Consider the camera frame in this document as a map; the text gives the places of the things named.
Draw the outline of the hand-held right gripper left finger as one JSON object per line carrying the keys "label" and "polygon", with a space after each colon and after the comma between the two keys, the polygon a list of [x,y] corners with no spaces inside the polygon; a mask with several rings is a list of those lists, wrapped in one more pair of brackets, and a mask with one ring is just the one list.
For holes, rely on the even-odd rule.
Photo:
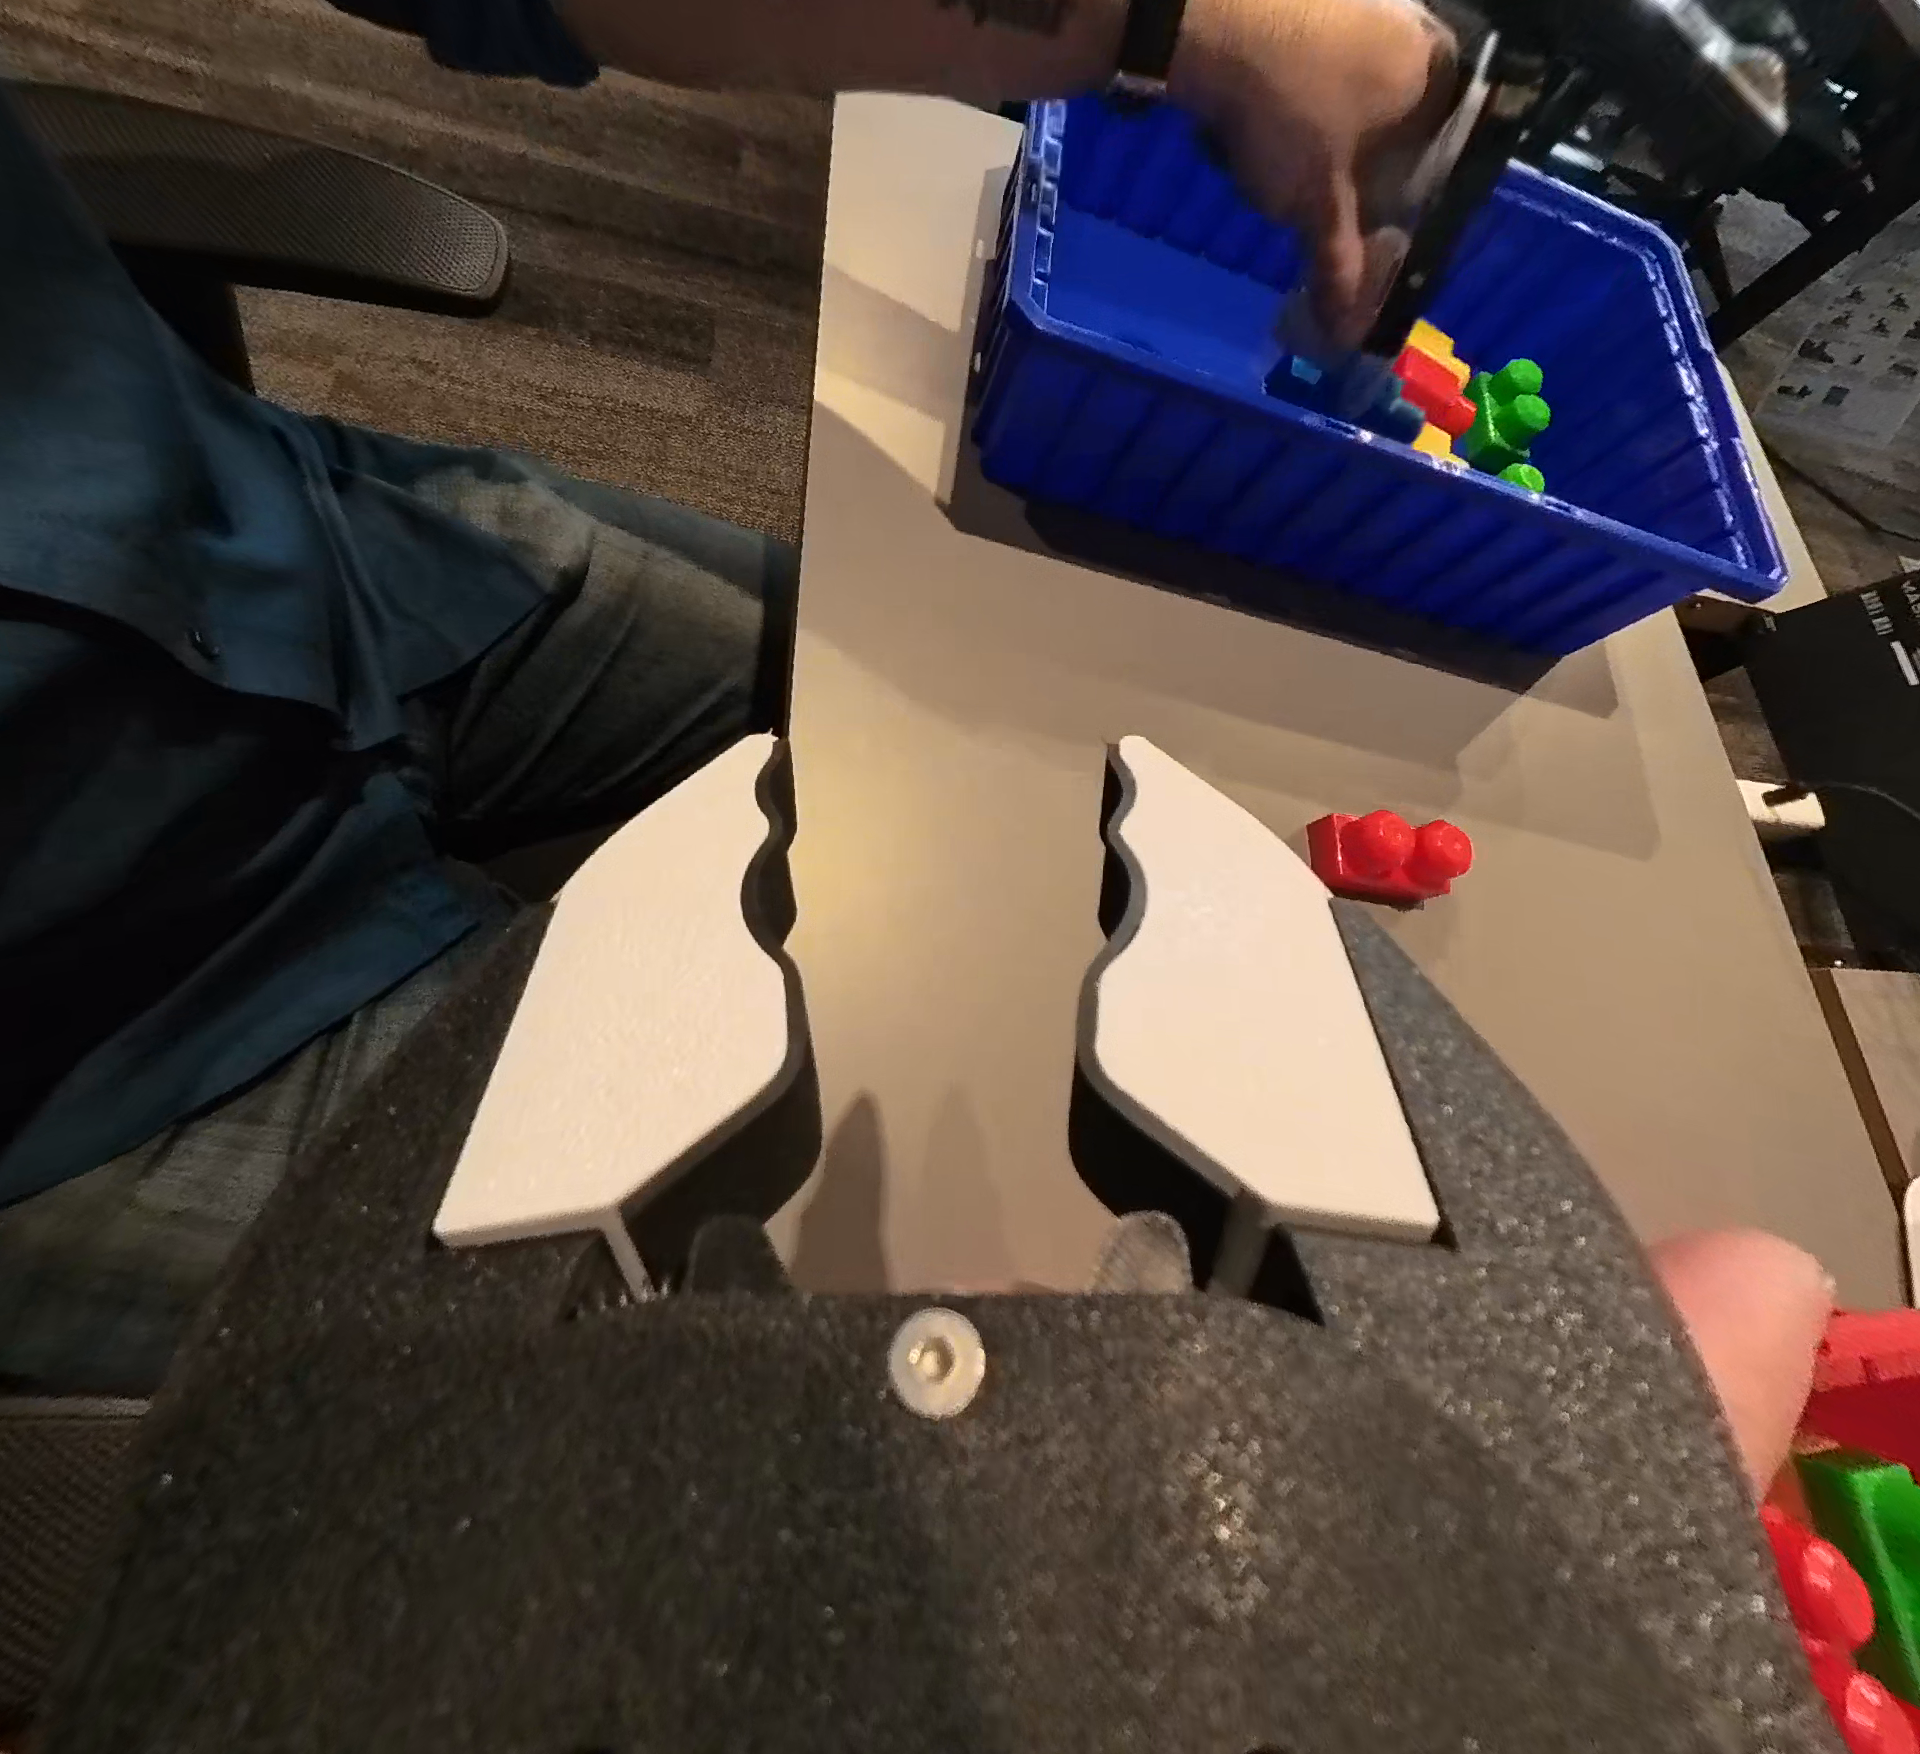
{"label": "hand-held right gripper left finger", "polygon": [[476,1247],[593,1235],[644,1297],[711,1216],[766,1222],[819,1155],[786,954],[786,747],[733,743],[562,882],[440,1195]]}

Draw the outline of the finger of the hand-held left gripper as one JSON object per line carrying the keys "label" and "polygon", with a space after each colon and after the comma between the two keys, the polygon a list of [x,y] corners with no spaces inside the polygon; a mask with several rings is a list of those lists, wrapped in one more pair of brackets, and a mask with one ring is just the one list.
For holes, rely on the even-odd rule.
{"label": "finger of the hand-held left gripper", "polygon": [[1389,356],[1335,346],[1308,284],[1289,286],[1278,302],[1275,342],[1277,396],[1401,396]]}

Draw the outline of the person's right hand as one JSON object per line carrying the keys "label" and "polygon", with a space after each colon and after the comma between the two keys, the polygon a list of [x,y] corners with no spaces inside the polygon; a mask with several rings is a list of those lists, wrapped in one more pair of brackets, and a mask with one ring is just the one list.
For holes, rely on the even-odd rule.
{"label": "person's right hand", "polygon": [[1716,1388],[1754,1499],[1764,1501],[1810,1397],[1836,1286],[1810,1252],[1752,1229],[1670,1236],[1650,1260]]}

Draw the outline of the blue toy brick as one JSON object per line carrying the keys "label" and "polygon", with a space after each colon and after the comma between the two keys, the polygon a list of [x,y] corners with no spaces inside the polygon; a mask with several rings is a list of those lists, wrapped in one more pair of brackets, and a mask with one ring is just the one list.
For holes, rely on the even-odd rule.
{"label": "blue toy brick", "polygon": [[1427,425],[1392,362],[1368,352],[1313,356],[1283,349],[1265,371],[1264,395],[1402,446]]}

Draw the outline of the yellow toy brick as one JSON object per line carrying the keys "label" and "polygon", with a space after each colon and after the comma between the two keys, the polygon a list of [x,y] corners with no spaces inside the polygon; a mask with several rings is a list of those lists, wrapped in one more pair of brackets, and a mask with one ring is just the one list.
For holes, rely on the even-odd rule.
{"label": "yellow toy brick", "polygon": [[[1407,346],[1407,344],[1422,346],[1431,352],[1456,355],[1452,348],[1452,339],[1425,318],[1411,320],[1402,346]],[[1417,450],[1427,452],[1431,457],[1456,459],[1456,454],[1452,452],[1453,440],[1456,438],[1449,440],[1446,434],[1438,434],[1437,429],[1420,425],[1420,429],[1417,431],[1411,444]]]}

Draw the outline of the black box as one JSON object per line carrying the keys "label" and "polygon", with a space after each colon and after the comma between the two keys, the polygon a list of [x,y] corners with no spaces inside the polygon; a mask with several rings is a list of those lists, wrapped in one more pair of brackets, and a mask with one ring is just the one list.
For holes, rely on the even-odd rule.
{"label": "black box", "polygon": [[1852,950],[1917,970],[1917,577],[1759,614],[1740,663]]}

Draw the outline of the blue plastic bin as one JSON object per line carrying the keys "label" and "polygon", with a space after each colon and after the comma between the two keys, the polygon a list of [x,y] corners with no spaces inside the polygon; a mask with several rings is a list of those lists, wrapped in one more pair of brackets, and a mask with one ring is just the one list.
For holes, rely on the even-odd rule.
{"label": "blue plastic bin", "polygon": [[1664,230],[1511,161],[1427,304],[1472,369],[1543,367],[1537,497],[1270,396],[1296,277],[1178,108],[1030,104],[979,302],[981,473],[1539,655],[1787,585]]}

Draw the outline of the person's left hand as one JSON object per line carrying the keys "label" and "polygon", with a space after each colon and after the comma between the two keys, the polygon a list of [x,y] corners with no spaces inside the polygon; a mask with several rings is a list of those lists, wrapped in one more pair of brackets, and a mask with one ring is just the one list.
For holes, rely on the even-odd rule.
{"label": "person's left hand", "polygon": [[1456,88],[1452,30],[1417,0],[1186,0],[1165,77],[1248,201],[1296,233],[1333,346],[1379,309]]}

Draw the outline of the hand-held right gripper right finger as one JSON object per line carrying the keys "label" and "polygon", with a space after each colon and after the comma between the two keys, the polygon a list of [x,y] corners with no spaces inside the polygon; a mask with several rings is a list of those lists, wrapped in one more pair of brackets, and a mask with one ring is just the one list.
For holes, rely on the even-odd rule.
{"label": "hand-held right gripper right finger", "polygon": [[1119,878],[1076,1080],[1222,1197],[1204,1287],[1251,1294],[1277,1233],[1429,1245],[1440,1211],[1327,888],[1140,733],[1108,750]]}

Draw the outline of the person's dark blue shirt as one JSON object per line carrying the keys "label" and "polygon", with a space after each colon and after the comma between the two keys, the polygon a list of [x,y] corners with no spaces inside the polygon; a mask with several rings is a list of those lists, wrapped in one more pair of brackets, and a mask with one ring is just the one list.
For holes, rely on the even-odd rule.
{"label": "person's dark blue shirt", "polygon": [[[561,595],[529,460],[257,399],[157,317],[3,97],[3,1203],[250,1088],[481,903],[421,699]],[[553,541],[514,526],[514,509]]]}

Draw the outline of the printed paper sheet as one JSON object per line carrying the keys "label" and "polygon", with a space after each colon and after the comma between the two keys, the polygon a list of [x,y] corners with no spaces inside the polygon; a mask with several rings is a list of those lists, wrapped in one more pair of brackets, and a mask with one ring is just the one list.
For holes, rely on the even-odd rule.
{"label": "printed paper sheet", "polygon": [[1916,254],[1851,271],[1769,377],[1764,428],[1831,446],[1887,447],[1917,403]]}

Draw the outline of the red green toy brick model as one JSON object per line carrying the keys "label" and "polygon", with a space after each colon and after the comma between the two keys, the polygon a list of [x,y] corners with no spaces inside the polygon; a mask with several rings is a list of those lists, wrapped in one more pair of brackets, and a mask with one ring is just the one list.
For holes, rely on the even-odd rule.
{"label": "red green toy brick model", "polygon": [[1836,1309],[1762,1523],[1840,1741],[1917,1747],[1917,1312]]}

